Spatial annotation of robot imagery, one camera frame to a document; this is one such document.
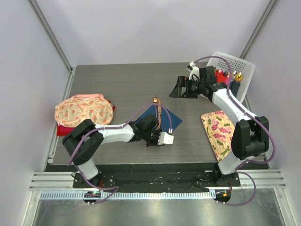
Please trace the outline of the rose gold spoon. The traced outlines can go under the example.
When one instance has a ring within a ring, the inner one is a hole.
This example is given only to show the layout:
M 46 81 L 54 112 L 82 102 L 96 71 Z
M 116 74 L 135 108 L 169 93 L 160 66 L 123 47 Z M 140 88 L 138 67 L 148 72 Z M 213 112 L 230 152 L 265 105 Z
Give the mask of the rose gold spoon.
M 158 103 L 159 103 L 157 97 L 154 97 L 154 98 L 153 98 L 153 103 L 154 103 L 154 104 L 158 104 Z M 158 106 L 157 106 L 157 105 L 154 105 L 154 107 L 155 107 L 155 115 L 156 115 L 156 117 L 157 117 L 157 116 L 158 116 Z

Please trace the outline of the blue paper napkin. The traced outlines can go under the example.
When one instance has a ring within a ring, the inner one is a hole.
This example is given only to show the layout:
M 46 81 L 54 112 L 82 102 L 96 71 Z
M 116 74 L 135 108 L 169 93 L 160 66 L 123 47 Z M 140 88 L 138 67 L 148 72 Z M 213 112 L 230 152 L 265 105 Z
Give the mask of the blue paper napkin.
M 145 117 L 148 114 L 153 114 L 156 115 L 156 110 L 157 110 L 157 106 L 150 106 L 143 114 L 141 114 L 138 119 L 136 121 L 139 121 L 141 118 Z M 169 109 L 167 109 L 169 116 L 171 118 L 171 122 L 172 122 L 172 129 L 175 130 L 181 123 L 182 123 L 182 119 L 180 119 L 178 116 L 176 116 L 174 113 L 172 113 Z M 170 122 L 169 122 L 169 117 L 166 113 L 166 111 L 163 109 L 163 107 L 161 108 L 161 125 L 160 128 L 164 131 L 164 132 L 168 132 L 168 130 L 170 129 Z

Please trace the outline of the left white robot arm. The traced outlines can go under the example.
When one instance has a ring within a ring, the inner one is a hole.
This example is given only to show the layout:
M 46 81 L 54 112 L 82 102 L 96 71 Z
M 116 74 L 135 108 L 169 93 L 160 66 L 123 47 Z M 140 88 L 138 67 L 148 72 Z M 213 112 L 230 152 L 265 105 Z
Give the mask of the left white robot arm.
M 100 145 L 115 142 L 144 140 L 147 146 L 164 145 L 162 129 L 157 129 L 158 119 L 148 114 L 137 122 L 119 125 L 98 125 L 91 119 L 84 120 L 63 138 L 63 146 L 70 156 L 68 165 L 73 164 L 84 176 L 84 183 L 94 188 L 99 185 L 100 176 L 92 157 Z

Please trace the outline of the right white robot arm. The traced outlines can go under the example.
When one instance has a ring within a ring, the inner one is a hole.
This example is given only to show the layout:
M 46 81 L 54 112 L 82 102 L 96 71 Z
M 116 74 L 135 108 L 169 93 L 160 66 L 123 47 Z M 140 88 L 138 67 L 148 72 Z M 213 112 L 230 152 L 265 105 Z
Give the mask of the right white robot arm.
M 170 93 L 173 98 L 207 97 L 218 106 L 231 120 L 234 128 L 231 151 L 215 164 L 213 182 L 225 185 L 232 179 L 242 163 L 252 160 L 269 149 L 269 121 L 248 111 L 227 89 L 224 82 L 218 83 L 213 66 L 197 67 L 194 63 L 187 66 L 188 77 L 179 76 L 175 88 Z

